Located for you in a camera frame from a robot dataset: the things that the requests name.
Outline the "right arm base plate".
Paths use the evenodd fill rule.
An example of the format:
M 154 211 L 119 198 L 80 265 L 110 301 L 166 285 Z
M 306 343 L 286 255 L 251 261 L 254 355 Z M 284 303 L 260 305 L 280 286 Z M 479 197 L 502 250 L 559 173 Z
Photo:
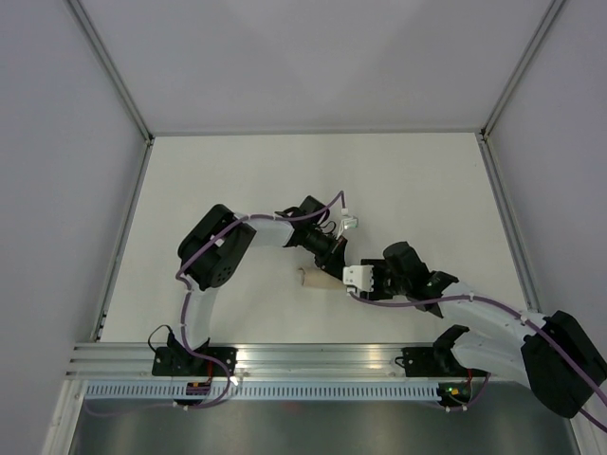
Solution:
M 442 358 L 434 353 L 431 346 L 411 346 L 401 349 L 400 365 L 407 377 L 427 378 L 462 378 L 484 377 L 487 373 L 481 370 L 469 370 L 459 365 L 454 359 Z

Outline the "beige cloth napkin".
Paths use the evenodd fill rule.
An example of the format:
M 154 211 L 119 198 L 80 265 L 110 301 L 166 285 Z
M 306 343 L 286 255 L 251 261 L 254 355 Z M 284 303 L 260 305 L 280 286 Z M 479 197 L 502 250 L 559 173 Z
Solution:
M 321 290 L 343 290 L 341 280 L 338 280 L 324 271 L 313 267 L 300 267 L 298 269 L 301 286 Z

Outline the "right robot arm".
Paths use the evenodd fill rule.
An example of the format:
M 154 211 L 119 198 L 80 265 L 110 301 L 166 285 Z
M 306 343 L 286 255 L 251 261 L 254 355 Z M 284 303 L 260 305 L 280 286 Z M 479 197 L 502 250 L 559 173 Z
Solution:
M 606 361 L 578 321 L 516 310 L 476 293 L 457 277 L 431 270 L 406 242 L 386 247 L 379 260 L 343 270 L 358 301 L 385 308 L 413 307 L 451 323 L 432 345 L 435 368 L 496 375 L 529 390 L 549 410 L 571 419 L 592 396 L 606 398 Z

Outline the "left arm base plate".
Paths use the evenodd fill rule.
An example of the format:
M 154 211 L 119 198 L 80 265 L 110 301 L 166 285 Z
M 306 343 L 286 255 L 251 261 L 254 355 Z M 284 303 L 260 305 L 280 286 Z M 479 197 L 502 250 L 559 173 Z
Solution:
M 223 362 L 229 373 L 234 373 L 237 364 L 238 350 L 229 346 L 211 346 L 202 349 L 203 355 L 213 357 Z M 152 366 L 152 376 L 158 377 L 195 377 L 195 376 L 226 377 L 224 369 L 217 363 L 193 356 L 177 346 L 159 347 L 156 349 Z

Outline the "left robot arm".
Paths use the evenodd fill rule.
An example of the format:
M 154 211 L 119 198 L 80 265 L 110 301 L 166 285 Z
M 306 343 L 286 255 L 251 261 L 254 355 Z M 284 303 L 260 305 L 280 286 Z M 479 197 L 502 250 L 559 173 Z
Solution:
M 201 373 L 207 364 L 202 348 L 211 339 L 211 315 L 220 287 L 235 274 L 246 253 L 254 247 L 301 247 L 314 257 L 314 265 L 340 280 L 345 267 L 347 239 L 339 226 L 329 231 L 330 208 L 344 203 L 342 192 L 327 205 L 311 195 L 298 206 L 272 214 L 239 214 L 222 204 L 213 206 L 177 249 L 180 268 L 175 278 L 185 287 L 179 316 L 180 346 L 174 364 L 184 374 Z

